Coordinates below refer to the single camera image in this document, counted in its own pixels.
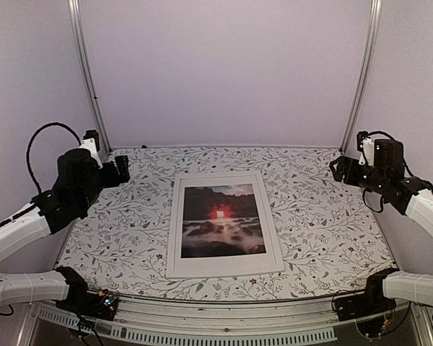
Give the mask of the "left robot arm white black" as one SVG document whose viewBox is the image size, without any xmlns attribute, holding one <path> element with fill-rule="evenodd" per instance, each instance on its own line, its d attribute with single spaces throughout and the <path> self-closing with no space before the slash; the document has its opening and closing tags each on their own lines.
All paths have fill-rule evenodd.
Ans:
<svg viewBox="0 0 433 346">
<path fill-rule="evenodd" d="M 101 162 L 99 134 L 88 130 L 78 146 L 57 159 L 58 176 L 51 189 L 38 194 L 0 222 L 0 262 L 39 239 L 87 217 L 100 193 L 130 180 L 127 156 Z M 0 308 L 13 303 L 53 300 L 77 316 L 113 320 L 117 297 L 104 289 L 91 293 L 85 279 L 70 267 L 33 274 L 0 273 Z"/>
</svg>

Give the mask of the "dark red blue photo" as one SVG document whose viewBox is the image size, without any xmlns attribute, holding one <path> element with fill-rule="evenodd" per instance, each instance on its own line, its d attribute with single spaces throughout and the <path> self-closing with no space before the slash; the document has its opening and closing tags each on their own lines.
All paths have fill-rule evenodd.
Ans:
<svg viewBox="0 0 433 346">
<path fill-rule="evenodd" d="M 184 189 L 182 258 L 265 254 L 251 184 Z"/>
</svg>

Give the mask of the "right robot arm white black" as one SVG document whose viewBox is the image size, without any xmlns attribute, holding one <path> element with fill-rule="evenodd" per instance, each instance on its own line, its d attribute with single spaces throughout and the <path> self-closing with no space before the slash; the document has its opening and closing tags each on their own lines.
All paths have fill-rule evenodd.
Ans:
<svg viewBox="0 0 433 346">
<path fill-rule="evenodd" d="M 357 133 L 359 159 L 344 155 L 329 164 L 333 178 L 380 196 L 433 238 L 433 185 L 410 171 L 403 144 L 382 131 Z M 358 319 L 394 309 L 396 301 L 433 307 L 433 275 L 388 268 L 367 278 L 364 292 L 339 298 L 332 307 L 340 321 Z"/>
</svg>

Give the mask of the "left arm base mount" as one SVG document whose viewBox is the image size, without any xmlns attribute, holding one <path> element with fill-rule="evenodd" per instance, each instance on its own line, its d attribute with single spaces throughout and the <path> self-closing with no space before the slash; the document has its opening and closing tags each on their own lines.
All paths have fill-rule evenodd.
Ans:
<svg viewBox="0 0 433 346">
<path fill-rule="evenodd" d="M 67 297 L 56 301 L 56 307 L 76 315 L 93 317 L 105 321 L 113 321 L 118 309 L 118 296 L 102 289 L 97 293 L 88 291 L 84 278 L 70 267 L 58 267 L 56 272 L 63 275 L 69 286 Z"/>
</svg>

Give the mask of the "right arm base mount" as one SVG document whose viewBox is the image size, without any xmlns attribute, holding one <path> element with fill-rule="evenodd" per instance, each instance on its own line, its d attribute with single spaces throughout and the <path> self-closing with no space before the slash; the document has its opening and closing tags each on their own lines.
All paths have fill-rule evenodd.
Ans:
<svg viewBox="0 0 433 346">
<path fill-rule="evenodd" d="M 388 268 L 370 275 L 367 278 L 363 293 L 347 290 L 336 292 L 331 299 L 331 308 L 337 314 L 338 320 L 349 321 L 389 311 L 388 316 L 357 323 L 357 330 L 361 336 L 371 340 L 384 337 L 398 330 L 409 315 L 411 302 L 408 303 L 408 307 L 399 322 L 395 324 L 397 304 L 394 298 L 387 298 L 383 293 L 383 280 L 394 272 L 398 272 L 398 269 Z"/>
</svg>

